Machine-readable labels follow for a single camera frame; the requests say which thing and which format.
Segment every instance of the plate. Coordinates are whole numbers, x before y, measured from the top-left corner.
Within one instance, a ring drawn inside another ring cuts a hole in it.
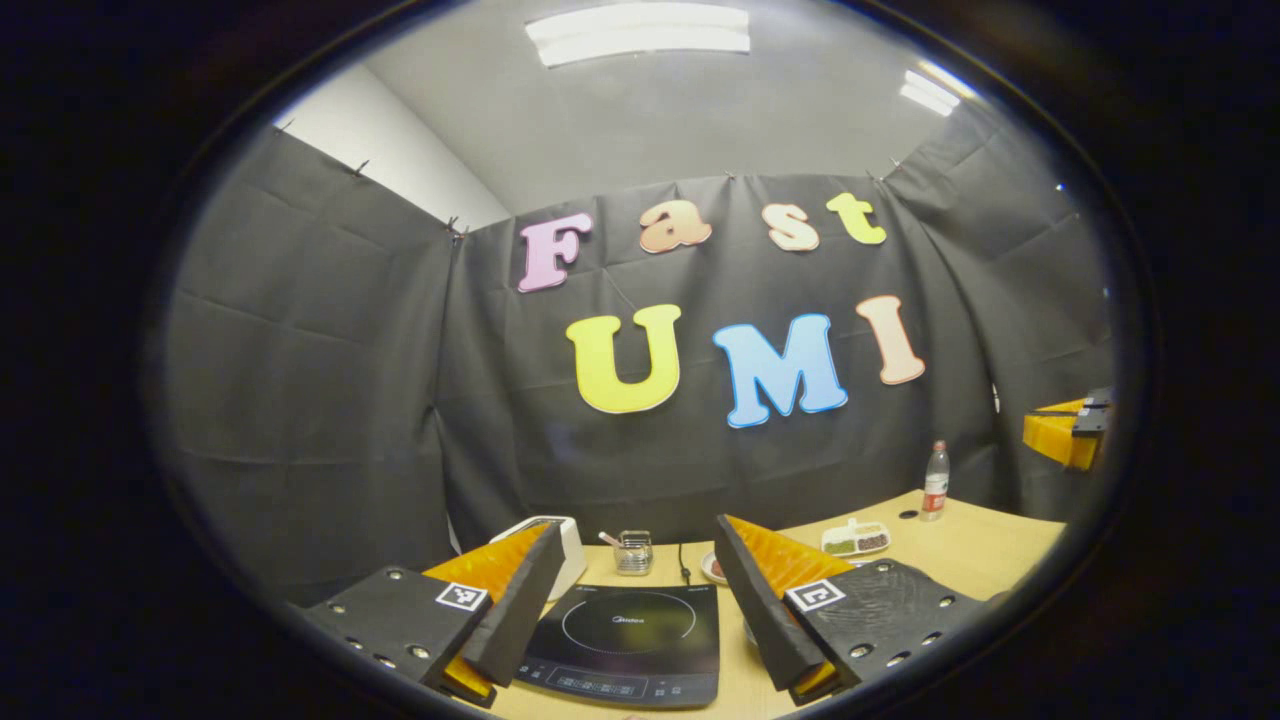
[[[728,580],[724,579],[724,575],[718,575],[712,570],[713,562],[716,562],[716,551],[708,552],[703,556],[703,574],[707,575],[713,583],[727,585]]]

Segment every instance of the water bottle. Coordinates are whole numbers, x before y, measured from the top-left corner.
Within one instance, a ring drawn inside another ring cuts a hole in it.
[[[942,503],[947,500],[947,480],[951,478],[951,460],[947,459],[947,443],[941,439],[933,443],[929,466],[924,470],[924,507],[920,519],[937,520],[942,516]]]

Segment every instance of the table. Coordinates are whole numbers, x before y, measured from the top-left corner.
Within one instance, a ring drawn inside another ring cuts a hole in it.
[[[938,583],[975,600],[1011,588],[1030,571],[1061,533],[1062,523],[1033,520],[947,500],[942,518],[924,523],[919,516],[900,519],[904,510],[919,510],[923,491],[913,491],[870,507],[846,515],[781,530],[782,534],[818,547],[822,532],[844,525],[849,518],[859,523],[883,523],[891,536],[890,546],[858,560],[892,557],[919,568]],[[680,585],[677,546],[654,546],[653,571],[643,577],[622,577],[613,571],[613,552],[608,546],[585,546],[586,573],[582,584],[620,587]],[[714,550],[712,541],[684,544],[685,566],[692,583],[708,583],[701,573],[701,559]],[[773,689],[755,648],[742,628],[742,611],[726,585],[717,585],[721,623],[719,693],[714,702],[692,710],[649,710],[595,705],[566,700],[557,693],[535,689],[522,683],[498,688],[490,712],[512,719],[622,720],[631,715],[643,717],[694,717],[698,720],[749,720],[777,717],[796,710],[786,691]],[[548,603],[550,610],[553,603]]]

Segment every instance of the black fabric backdrop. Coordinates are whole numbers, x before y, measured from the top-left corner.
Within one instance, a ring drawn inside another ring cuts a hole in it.
[[[298,602],[388,562],[463,548],[540,512],[655,542],[705,539],[731,512],[812,521],[920,487],[946,438],[951,496],[1065,519],[1092,482],[1021,442],[1021,414],[1111,383],[1100,238],[1055,188],[1051,158],[961,108],[890,177],[714,177],[529,213],[452,246],[443,224],[376,183],[266,132],[201,218],[169,334],[170,397],[196,495],[242,561]],[[870,201],[888,238],[847,236],[826,202]],[[649,255],[640,214],[671,199],[714,227]],[[801,206],[812,252],[768,238],[760,209]],[[520,293],[530,224],[595,222],[568,281]],[[879,382],[854,306],[902,300],[924,375]],[[649,372],[636,309],[676,304],[681,380],[645,413],[577,391],[564,329],[616,315],[620,378]],[[735,429],[712,334],[751,323],[781,350],[791,319],[831,318],[849,402]],[[991,386],[998,387],[1001,414]]]

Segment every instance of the induction cooktop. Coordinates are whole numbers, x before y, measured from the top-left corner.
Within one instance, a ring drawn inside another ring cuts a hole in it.
[[[698,707],[716,700],[716,585],[573,585],[538,623],[516,679],[623,705]]]

